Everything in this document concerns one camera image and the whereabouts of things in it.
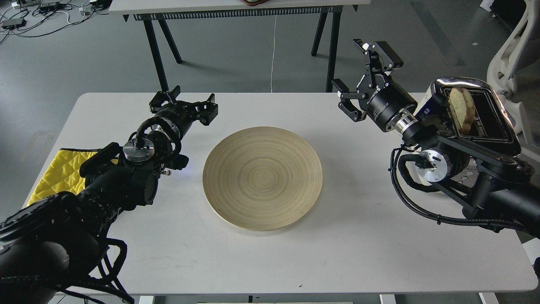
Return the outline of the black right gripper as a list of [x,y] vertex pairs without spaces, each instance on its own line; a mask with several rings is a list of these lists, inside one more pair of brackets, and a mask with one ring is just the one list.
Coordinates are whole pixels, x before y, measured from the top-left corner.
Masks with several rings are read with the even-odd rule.
[[[381,131],[389,132],[401,110],[412,113],[417,108],[416,100],[390,76],[393,70],[403,67],[403,59],[386,41],[353,39],[353,44],[363,52],[364,72],[357,92],[351,92],[341,79],[331,81],[340,98],[338,107],[353,122],[368,116]],[[359,100],[359,107],[352,100]]]

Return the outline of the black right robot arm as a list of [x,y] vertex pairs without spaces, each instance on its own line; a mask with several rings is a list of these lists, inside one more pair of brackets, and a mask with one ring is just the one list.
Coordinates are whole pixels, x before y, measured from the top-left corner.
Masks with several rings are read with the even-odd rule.
[[495,233],[512,229],[539,238],[539,185],[494,89],[468,77],[441,77],[417,102],[391,72],[403,60],[384,41],[354,39],[364,60],[355,90],[332,84],[339,109],[370,119],[402,143],[390,154],[390,180],[400,200],[422,217]]

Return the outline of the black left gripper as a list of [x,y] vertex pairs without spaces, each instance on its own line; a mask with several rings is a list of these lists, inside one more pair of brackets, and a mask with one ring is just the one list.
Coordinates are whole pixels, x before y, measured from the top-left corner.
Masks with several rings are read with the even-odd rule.
[[205,101],[189,103],[177,101],[180,93],[179,85],[170,92],[157,92],[150,100],[150,112],[156,117],[172,122],[179,132],[189,131],[196,119],[204,126],[209,126],[218,115],[215,94],[210,94]]

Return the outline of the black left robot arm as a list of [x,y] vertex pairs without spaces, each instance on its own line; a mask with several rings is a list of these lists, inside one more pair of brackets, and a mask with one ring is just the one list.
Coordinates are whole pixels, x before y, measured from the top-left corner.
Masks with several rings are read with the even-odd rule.
[[207,126],[218,115],[214,94],[191,103],[177,100],[180,92],[157,92],[153,116],[126,144],[112,142],[81,165],[80,193],[57,192],[1,223],[2,304],[46,304],[57,292],[100,303],[70,287],[135,302],[118,279],[127,244],[107,236],[110,226],[122,212],[154,202],[160,176],[189,161],[181,140],[192,123]]

